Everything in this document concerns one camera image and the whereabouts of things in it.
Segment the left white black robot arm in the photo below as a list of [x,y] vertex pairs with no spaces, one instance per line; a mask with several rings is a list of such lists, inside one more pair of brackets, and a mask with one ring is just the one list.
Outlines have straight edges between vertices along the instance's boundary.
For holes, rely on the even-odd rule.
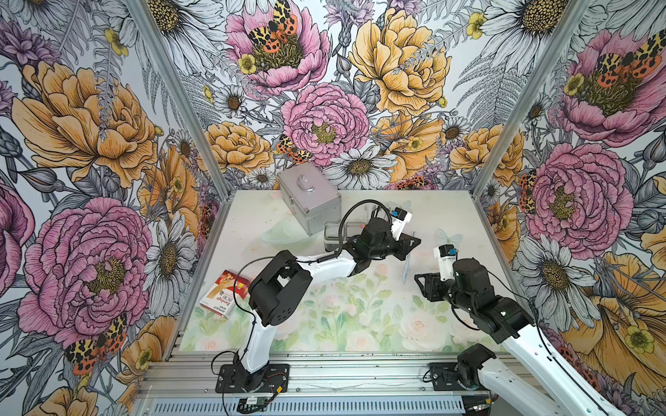
[[404,261],[421,244],[421,239],[403,232],[411,218],[411,213],[398,208],[390,219],[371,218],[361,234],[343,242],[337,253],[297,257],[281,251],[275,255],[249,287],[253,318],[235,362],[241,373],[254,376],[264,370],[278,326],[293,315],[312,284],[354,277],[387,257]]

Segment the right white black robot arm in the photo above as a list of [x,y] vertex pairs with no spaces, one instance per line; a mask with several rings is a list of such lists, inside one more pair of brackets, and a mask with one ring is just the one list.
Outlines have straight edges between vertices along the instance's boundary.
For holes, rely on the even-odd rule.
[[517,295],[501,296],[494,274],[474,258],[442,258],[440,270],[414,277],[431,303],[466,312],[472,328],[489,336],[539,383],[520,378],[489,348],[475,344],[457,356],[454,370],[429,369],[434,387],[460,385],[496,393],[523,415],[619,415],[621,410],[591,386],[543,335]]

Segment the pale blue toothbrush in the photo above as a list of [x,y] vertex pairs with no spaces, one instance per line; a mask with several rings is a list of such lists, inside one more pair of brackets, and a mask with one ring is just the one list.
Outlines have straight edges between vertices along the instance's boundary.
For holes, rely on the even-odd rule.
[[409,278],[410,261],[411,261],[411,253],[406,256],[406,259],[404,261],[404,269],[403,269],[403,274],[402,274],[402,284],[407,284],[407,280]]

